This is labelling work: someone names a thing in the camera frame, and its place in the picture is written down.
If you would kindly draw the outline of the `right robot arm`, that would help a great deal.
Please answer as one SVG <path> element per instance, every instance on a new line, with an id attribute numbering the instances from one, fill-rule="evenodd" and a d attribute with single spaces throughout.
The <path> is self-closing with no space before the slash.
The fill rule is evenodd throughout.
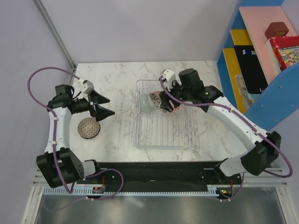
<path id="1" fill-rule="evenodd" d="M 226 183 L 238 173 L 260 175 L 279 156 L 281 136 L 260 128 L 239 112 L 215 86 L 204 86 L 192 68 L 179 73 L 180 82 L 171 70 L 163 70 L 159 80 L 161 108 L 172 112 L 180 105 L 196 106 L 223 123 L 245 146 L 247 153 L 224 159 L 214 171 L 218 183 Z"/>

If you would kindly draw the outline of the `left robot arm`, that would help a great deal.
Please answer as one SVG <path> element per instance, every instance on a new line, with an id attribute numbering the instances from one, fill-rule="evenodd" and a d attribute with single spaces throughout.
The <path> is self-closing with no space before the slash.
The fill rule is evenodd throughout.
<path id="1" fill-rule="evenodd" d="M 82 120 L 87 126 L 78 126 L 78 130 L 83 131 L 84 139 L 94 138 L 100 132 L 99 122 L 115 114 L 101 106 L 110 100 L 97 93 L 89 81 L 83 83 L 82 98 L 73 95 L 70 85 L 59 85 L 55 90 L 56 96 L 47 105 L 52 122 L 49 139 L 45 153 L 36 158 L 37 166 L 51 188 L 66 187 L 85 177 L 91 183 L 99 183 L 103 173 L 96 160 L 81 161 L 70 149 L 70 123 L 73 114 L 89 112 L 91 116 Z"/>

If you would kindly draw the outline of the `green glass bowl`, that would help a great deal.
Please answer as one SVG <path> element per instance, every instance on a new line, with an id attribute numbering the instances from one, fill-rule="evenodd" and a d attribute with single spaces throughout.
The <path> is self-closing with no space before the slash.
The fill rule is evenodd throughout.
<path id="1" fill-rule="evenodd" d="M 150 104 L 149 94 L 141 94 L 139 97 L 139 102 L 144 113 L 151 113 L 154 111 L 154 107 Z"/>

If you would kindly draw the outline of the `orange patterned bowl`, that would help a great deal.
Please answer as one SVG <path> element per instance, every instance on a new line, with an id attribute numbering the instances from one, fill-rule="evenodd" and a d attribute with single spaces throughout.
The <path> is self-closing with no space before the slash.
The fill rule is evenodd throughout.
<path id="1" fill-rule="evenodd" d="M 179 106 L 175 106 L 171 101 L 170 101 L 170 105 L 171 105 L 171 107 L 172 107 L 172 113 L 175 113 L 176 112 L 176 110 L 178 110 L 179 109 Z"/>

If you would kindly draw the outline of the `leaf patterned bowl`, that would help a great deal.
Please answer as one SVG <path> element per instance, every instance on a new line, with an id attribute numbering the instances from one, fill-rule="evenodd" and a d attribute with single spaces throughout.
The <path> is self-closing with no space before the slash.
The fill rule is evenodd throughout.
<path id="1" fill-rule="evenodd" d="M 160 91 L 154 91 L 154 92 L 152 92 L 152 93 L 149 94 L 149 98 L 150 98 L 152 104 L 153 104 L 158 110 L 160 110 L 160 111 L 163 112 L 163 113 L 167 113 L 167 110 L 166 110 L 166 109 L 162 109 L 162 108 L 161 108 L 162 100 L 161 100 L 159 94 L 160 94 Z"/>

